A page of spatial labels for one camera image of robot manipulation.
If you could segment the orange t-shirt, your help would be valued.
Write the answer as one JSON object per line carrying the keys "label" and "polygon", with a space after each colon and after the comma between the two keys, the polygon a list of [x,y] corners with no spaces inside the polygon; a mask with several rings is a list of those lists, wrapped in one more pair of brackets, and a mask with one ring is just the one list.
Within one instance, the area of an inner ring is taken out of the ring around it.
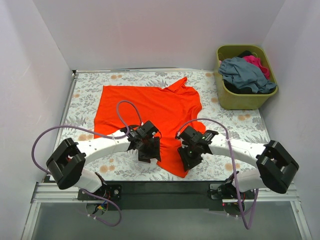
{"label": "orange t-shirt", "polygon": [[137,125],[151,121],[161,132],[158,166],[173,175],[184,178],[188,174],[178,153],[180,141],[175,138],[178,129],[186,122],[200,132],[203,123],[196,121],[202,110],[199,93],[186,86],[184,77],[166,88],[151,86],[112,86],[102,89],[100,102],[94,118],[94,131],[109,135],[124,125]]}

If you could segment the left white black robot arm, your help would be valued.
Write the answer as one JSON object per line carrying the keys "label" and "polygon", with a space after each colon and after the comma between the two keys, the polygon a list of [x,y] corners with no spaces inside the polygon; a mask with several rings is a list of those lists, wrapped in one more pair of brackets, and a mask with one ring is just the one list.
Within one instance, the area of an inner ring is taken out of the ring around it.
{"label": "left white black robot arm", "polygon": [[148,120],[143,125],[130,125],[106,137],[78,142],[66,138],[49,157],[46,166],[59,189],[77,187],[88,191],[95,200],[101,200],[107,193],[106,182],[99,173],[86,170],[85,165],[130,150],[138,151],[141,162],[150,163],[151,159],[160,162],[160,137],[156,136],[159,132]]}

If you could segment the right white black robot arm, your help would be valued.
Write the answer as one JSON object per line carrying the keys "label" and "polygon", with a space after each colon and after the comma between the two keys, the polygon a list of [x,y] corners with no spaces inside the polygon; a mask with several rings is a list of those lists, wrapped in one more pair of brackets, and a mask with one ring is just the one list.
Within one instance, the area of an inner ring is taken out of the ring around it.
{"label": "right white black robot arm", "polygon": [[204,155],[216,155],[234,158],[251,165],[253,168],[237,172],[226,180],[221,190],[237,199],[244,192],[253,189],[268,188],[278,194],[285,194],[293,181],[299,164],[278,141],[267,144],[230,140],[213,130],[201,133],[187,126],[177,135],[181,146],[177,149],[185,171],[199,165]]}

